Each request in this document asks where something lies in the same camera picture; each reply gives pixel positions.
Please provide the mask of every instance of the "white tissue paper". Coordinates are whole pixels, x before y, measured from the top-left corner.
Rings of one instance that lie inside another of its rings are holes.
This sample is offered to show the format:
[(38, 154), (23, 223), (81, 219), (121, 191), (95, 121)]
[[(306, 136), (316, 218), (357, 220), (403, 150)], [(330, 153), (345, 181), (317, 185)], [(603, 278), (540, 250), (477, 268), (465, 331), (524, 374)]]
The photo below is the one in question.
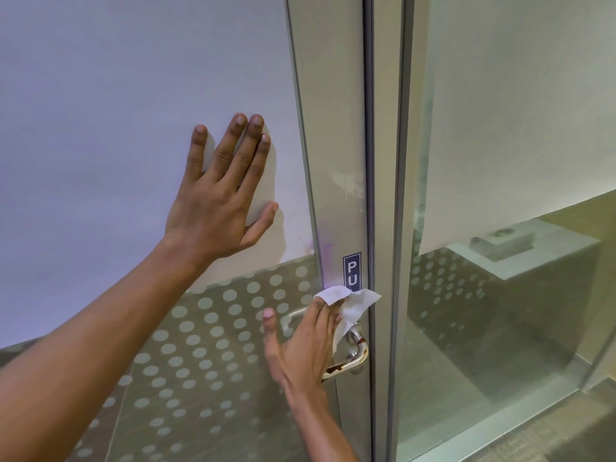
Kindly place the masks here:
[(333, 305), (338, 300), (348, 297), (340, 308), (343, 319), (334, 332), (332, 352), (336, 353), (338, 342), (342, 340), (344, 334), (349, 332), (350, 327), (359, 320), (372, 303), (381, 298), (381, 295), (366, 288), (359, 290), (359, 292), (353, 292), (342, 285), (335, 285), (317, 293), (315, 297), (321, 297), (328, 305)]

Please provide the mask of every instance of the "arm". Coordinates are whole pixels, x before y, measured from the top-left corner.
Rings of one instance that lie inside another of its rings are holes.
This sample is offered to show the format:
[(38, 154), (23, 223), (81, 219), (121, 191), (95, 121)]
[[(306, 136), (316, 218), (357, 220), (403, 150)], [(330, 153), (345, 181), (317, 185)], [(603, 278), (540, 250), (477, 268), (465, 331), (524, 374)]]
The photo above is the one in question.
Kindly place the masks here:
[(133, 271), (0, 372), (0, 461), (64, 461), (120, 376), (188, 287), (220, 257), (254, 245), (269, 204), (246, 227), (270, 139), (263, 118), (237, 114), (201, 172), (208, 132), (197, 125), (165, 235)]
[(349, 441), (329, 414), (321, 385), (331, 360), (341, 304), (328, 306), (316, 297), (293, 337), (283, 346), (278, 342), (274, 310), (263, 311), (267, 364), (285, 393), (312, 462), (358, 462)]

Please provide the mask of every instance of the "chrome handle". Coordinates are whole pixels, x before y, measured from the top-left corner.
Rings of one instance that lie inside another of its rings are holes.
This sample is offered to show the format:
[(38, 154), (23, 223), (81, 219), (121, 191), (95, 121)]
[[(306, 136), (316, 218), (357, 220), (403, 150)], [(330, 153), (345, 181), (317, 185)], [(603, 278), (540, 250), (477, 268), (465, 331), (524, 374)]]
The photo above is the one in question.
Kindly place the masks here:
[[(288, 327), (291, 323), (291, 320), (297, 316), (304, 315), (306, 310), (308, 310), (307, 307), (295, 310), (281, 319), (280, 324), (286, 337), (290, 336), (293, 333), (293, 330)], [(357, 345), (357, 351), (354, 352), (348, 360), (338, 363), (336, 365), (329, 366), (323, 373), (322, 381), (328, 380), (330, 378), (335, 378), (341, 372), (347, 372), (349, 370), (352, 370), (353, 368), (357, 368), (368, 359), (368, 343), (366, 342), (366, 339), (362, 334), (362, 325), (359, 323), (353, 324), (349, 329), (349, 332), (347, 332), (346, 337), (350, 343), (354, 343), (355, 345)]]

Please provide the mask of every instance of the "sticker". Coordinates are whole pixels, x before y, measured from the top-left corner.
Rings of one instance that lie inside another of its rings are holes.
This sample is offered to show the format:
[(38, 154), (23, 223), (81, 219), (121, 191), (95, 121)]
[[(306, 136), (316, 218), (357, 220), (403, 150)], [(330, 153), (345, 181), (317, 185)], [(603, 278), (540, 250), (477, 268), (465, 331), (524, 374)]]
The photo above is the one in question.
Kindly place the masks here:
[(343, 257), (344, 286), (353, 292), (362, 289), (362, 254), (360, 252)]

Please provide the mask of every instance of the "forearm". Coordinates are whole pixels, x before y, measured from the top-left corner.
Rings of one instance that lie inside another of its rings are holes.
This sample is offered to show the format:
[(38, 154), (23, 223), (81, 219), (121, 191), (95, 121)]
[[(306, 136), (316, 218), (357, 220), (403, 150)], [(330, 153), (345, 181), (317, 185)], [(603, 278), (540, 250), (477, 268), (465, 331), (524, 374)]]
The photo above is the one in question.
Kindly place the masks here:
[(327, 398), (293, 396), (287, 400), (312, 462), (358, 462), (355, 451), (329, 413)]
[(162, 241), (0, 372), (0, 460), (66, 460), (158, 323), (207, 266)]

